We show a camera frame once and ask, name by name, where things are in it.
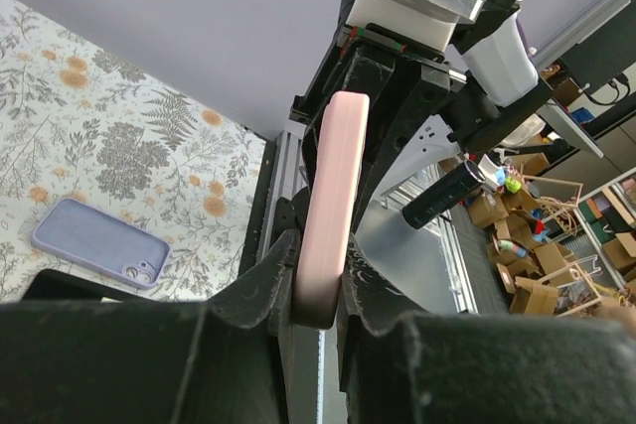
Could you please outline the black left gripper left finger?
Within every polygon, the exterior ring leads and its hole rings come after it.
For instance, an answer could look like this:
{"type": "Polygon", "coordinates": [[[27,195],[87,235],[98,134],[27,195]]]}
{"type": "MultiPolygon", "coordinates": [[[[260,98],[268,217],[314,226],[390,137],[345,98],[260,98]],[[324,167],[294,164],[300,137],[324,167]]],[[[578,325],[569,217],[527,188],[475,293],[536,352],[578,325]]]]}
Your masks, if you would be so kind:
{"type": "Polygon", "coordinates": [[[5,423],[285,423],[300,236],[205,302],[1,309],[5,423]]]}

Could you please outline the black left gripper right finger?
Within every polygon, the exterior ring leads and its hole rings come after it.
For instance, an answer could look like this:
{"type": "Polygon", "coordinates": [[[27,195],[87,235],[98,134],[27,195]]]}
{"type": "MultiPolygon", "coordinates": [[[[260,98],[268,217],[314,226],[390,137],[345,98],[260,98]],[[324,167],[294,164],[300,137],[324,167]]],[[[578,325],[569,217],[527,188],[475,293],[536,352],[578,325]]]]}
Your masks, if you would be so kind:
{"type": "Polygon", "coordinates": [[[631,423],[635,342],[594,318],[436,315],[348,245],[337,315],[352,423],[631,423]]]}

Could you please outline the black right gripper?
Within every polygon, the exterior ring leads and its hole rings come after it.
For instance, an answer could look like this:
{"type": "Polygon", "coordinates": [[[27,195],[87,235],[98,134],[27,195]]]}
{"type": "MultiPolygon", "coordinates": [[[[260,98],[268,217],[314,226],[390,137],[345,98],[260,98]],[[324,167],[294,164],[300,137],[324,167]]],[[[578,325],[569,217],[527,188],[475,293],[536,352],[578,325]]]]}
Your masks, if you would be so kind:
{"type": "Polygon", "coordinates": [[[379,25],[345,24],[337,29],[306,92],[294,97],[289,118],[306,121],[301,150],[309,185],[314,184],[321,124],[333,94],[344,90],[369,98],[352,231],[398,155],[448,95],[449,67],[443,62],[441,51],[379,25]]]}

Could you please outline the black phone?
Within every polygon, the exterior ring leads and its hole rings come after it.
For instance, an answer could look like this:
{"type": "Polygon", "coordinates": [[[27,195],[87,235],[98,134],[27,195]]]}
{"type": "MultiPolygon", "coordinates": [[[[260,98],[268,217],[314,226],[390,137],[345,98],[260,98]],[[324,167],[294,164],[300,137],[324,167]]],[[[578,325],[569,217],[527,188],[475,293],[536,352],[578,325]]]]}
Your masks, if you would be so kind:
{"type": "Polygon", "coordinates": [[[94,283],[59,270],[45,269],[41,270],[35,276],[21,300],[126,302],[145,301],[145,298],[94,283]]]}

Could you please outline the lilac phone case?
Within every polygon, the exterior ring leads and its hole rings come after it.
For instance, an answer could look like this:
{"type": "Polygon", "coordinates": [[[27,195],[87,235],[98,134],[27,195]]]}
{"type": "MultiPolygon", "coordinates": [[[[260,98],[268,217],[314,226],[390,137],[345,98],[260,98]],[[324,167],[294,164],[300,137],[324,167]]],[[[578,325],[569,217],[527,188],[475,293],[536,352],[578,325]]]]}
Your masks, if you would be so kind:
{"type": "Polygon", "coordinates": [[[171,247],[163,239],[72,198],[57,201],[31,243],[58,258],[132,287],[154,287],[171,247]]]}

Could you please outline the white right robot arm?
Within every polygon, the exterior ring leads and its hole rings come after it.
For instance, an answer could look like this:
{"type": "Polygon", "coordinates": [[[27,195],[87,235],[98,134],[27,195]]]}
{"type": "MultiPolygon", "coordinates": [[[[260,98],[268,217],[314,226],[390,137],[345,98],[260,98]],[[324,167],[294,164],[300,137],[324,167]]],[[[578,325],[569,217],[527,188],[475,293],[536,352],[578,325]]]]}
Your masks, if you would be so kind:
{"type": "Polygon", "coordinates": [[[305,126],[304,243],[345,244],[372,200],[456,153],[494,148],[551,93],[512,14],[473,26],[346,21],[290,111],[305,126]]]}

